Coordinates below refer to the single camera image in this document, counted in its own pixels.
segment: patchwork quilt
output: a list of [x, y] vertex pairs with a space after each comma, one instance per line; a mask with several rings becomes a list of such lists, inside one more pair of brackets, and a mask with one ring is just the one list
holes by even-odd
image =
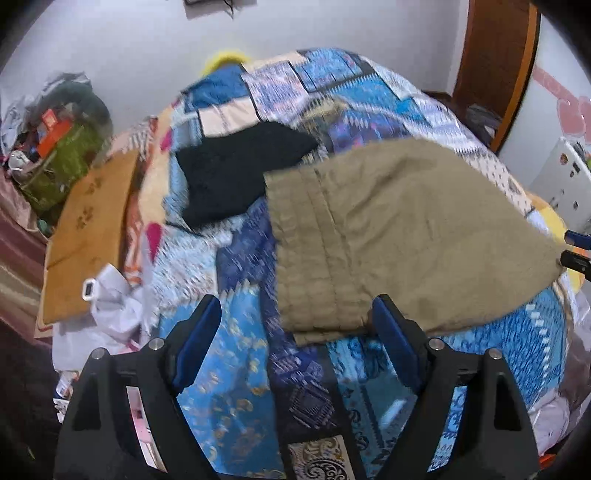
[[[202, 231], [191, 232], [182, 220], [187, 182], [174, 152], [265, 120], [313, 135], [319, 147], [303, 159], [308, 163], [368, 142], [426, 138], [453, 149], [524, 215], [531, 203], [505, 166], [443, 105], [347, 51], [301, 50], [226, 66], [188, 87], [173, 105], [163, 201], [168, 227], [155, 260], [164, 306], [159, 335], [187, 318], [206, 293], [218, 295], [223, 310], [196, 382], [178, 398], [195, 438], [215, 470], [227, 475], [373, 478], [415, 402], [379, 340], [357, 336], [298, 348], [283, 331], [264, 198], [244, 215]], [[172, 270], [166, 267], [171, 259]], [[505, 317], [444, 340], [466, 352], [501, 348], [530, 407], [563, 376], [563, 300], [548, 288]], [[449, 458], [464, 397], [457, 388], [432, 468]]]

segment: blue patterned bedsheet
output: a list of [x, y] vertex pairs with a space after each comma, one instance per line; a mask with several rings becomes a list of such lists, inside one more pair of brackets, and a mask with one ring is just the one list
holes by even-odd
[[[479, 165], [492, 157], [455, 116], [403, 77], [336, 49], [225, 67], [195, 83], [174, 112], [172, 150], [267, 119], [314, 135], [320, 146], [304, 159], [308, 162], [407, 136], [451, 148], [483, 174]], [[518, 206], [513, 195], [523, 192], [516, 188], [517, 193], [506, 193]], [[164, 201], [169, 223], [186, 229], [181, 213], [187, 201], [187, 183], [173, 153]], [[217, 251], [221, 327], [196, 382], [178, 398], [197, 441], [216, 471], [229, 475], [276, 478], [289, 469], [298, 480], [373, 478], [403, 429], [414, 396], [398, 381], [375, 338], [296, 347], [277, 311], [275, 240], [266, 200], [257, 200], [240, 223], [232, 243]], [[200, 272], [188, 271], [183, 278]], [[163, 316], [160, 335], [189, 316], [202, 294], [191, 290], [193, 283], [177, 286], [194, 302]], [[531, 406], [562, 378], [564, 323], [561, 302], [548, 288], [502, 319], [445, 340], [467, 352], [502, 348]], [[449, 458], [463, 397], [463, 389], [456, 389], [433, 468]]]

